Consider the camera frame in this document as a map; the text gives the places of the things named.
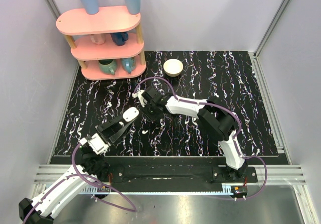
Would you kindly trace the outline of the white square charging case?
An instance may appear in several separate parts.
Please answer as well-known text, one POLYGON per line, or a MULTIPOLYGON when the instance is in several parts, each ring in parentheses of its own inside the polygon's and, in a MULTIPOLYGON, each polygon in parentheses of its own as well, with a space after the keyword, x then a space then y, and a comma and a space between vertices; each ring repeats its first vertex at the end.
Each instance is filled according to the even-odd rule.
POLYGON ((139 110, 135 107, 128 108, 122 115, 122 118, 126 122, 133 121, 135 118, 137 118, 139 115, 139 110))

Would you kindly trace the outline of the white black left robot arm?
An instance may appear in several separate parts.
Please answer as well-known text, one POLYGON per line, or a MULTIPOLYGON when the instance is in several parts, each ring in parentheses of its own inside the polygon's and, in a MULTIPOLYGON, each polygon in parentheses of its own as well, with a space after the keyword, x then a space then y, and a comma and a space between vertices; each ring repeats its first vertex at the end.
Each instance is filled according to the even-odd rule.
POLYGON ((104 153, 110 150, 137 118, 123 114, 97 126, 92 136, 83 137, 72 153, 72 165, 50 187, 38 196, 19 203, 23 223, 53 223, 56 216, 77 194, 90 185, 112 190, 109 164, 104 153))

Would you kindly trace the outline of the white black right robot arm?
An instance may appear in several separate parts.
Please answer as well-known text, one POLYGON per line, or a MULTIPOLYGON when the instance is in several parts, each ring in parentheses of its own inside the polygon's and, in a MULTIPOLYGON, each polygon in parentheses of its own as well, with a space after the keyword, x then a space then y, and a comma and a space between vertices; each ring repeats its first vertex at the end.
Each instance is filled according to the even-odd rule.
POLYGON ((196 118, 207 133, 218 141, 226 159, 225 178, 239 182, 246 175, 248 164, 241 153, 236 137, 239 122, 211 99, 196 100, 161 94, 149 87, 137 93, 142 110, 152 122, 164 114, 185 115, 196 118))

